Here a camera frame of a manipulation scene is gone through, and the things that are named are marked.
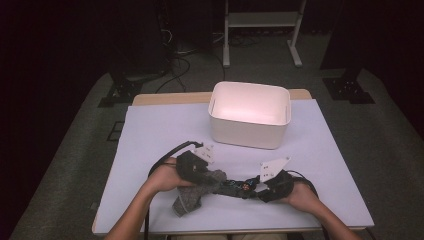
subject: storage container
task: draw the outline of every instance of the storage container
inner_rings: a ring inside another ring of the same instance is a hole
[[[283,87],[224,81],[215,85],[208,112],[215,141],[276,149],[291,119],[290,93]]]

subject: person's right hand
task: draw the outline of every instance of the person's right hand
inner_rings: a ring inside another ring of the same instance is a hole
[[[322,206],[321,201],[309,186],[302,182],[295,182],[293,191],[289,196],[282,198],[281,201],[290,204],[299,211],[312,214]]]

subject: person's left hand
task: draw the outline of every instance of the person's left hand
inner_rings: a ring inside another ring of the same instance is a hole
[[[165,164],[159,166],[144,183],[154,192],[164,192],[179,186],[194,186],[193,183],[182,180],[177,173],[175,164],[177,159],[170,157]]]

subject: human hand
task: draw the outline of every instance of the human hand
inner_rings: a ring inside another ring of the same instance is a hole
[[[159,166],[144,183],[153,192],[164,192],[179,186],[194,186],[193,183],[182,180],[175,168],[177,159],[170,157]]]
[[[323,204],[312,192],[310,187],[302,182],[295,182],[293,191],[280,201],[290,204],[299,211],[314,214]]]

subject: white metal stand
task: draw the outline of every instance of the white metal stand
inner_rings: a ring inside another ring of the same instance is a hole
[[[224,21],[224,47],[223,65],[230,66],[230,46],[228,44],[228,29],[233,27],[294,27],[293,37],[287,41],[294,64],[296,67],[302,66],[299,54],[296,49],[296,41],[302,23],[303,12],[306,0],[302,0],[298,12],[252,12],[252,13],[229,13],[228,1],[225,1],[225,21]]]

